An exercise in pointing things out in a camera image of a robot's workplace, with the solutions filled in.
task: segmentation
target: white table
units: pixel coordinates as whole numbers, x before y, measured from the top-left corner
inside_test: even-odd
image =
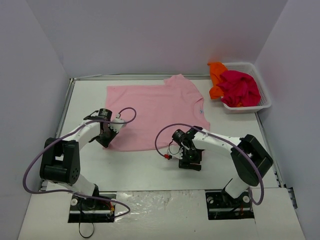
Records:
[[[108,76],[75,81],[62,135],[93,110],[105,107],[107,86],[163,84],[155,76],[127,80],[130,78]],[[202,77],[192,82],[204,97],[204,114],[212,132],[235,137],[251,134],[264,145],[255,114],[226,115],[221,102],[210,100],[210,80]],[[235,176],[230,158],[206,152],[202,171],[198,172],[179,169],[178,162],[167,161],[154,150],[115,152],[93,142],[81,150],[80,164],[81,173],[101,191],[117,191],[117,199],[132,207],[130,215],[114,223],[95,223],[93,240],[304,239],[288,192],[278,187],[273,169],[263,179],[265,199],[254,207],[255,219],[217,221],[208,220],[204,190],[222,189]],[[48,188],[57,186],[49,184]],[[253,193],[259,198],[260,189],[253,189]],[[67,223],[70,199],[67,193],[33,195],[19,239],[82,239],[78,224]]]

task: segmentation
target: white basket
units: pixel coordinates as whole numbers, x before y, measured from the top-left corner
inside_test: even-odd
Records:
[[[228,105],[223,103],[225,107],[224,111],[226,114],[256,113],[261,109],[266,109],[271,106],[271,99],[267,92],[266,86],[253,64],[249,62],[230,62],[224,63],[224,65],[228,70],[235,70],[252,76],[258,86],[261,95],[261,100],[257,106],[229,107]]]

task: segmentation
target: crumpled towel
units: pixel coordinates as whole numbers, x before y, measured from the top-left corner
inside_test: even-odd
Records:
[[[208,66],[210,66],[210,77],[213,84],[213,87],[209,91],[210,98],[218,99],[224,96],[224,92],[218,86],[218,84],[223,83],[220,75],[228,69],[221,62],[209,62]]]
[[[254,78],[246,73],[228,70],[220,75],[222,83],[218,86],[224,92],[221,101],[229,107],[257,106],[261,96]]]

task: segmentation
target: red cloth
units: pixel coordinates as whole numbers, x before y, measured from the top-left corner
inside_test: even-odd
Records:
[[[220,75],[223,80],[218,86],[224,92],[221,101],[229,107],[257,106],[261,96],[254,78],[239,71],[225,71]]]

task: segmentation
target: pink cloth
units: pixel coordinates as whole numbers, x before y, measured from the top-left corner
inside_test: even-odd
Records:
[[[106,108],[112,118],[123,108],[136,109],[136,119],[122,128],[109,148],[120,152],[155,149],[157,133],[167,125],[185,123],[210,130],[204,115],[204,98],[196,86],[183,75],[164,80],[164,85],[108,86]],[[121,118],[129,120],[133,112],[125,110]],[[162,132],[157,141],[164,148],[175,130],[187,131],[185,126],[172,126]]]
[[[225,71],[220,75],[224,81],[218,86],[224,92],[224,97],[221,102],[229,107],[238,107],[242,104],[243,107],[257,106],[261,96],[256,81],[249,74],[240,71]]]

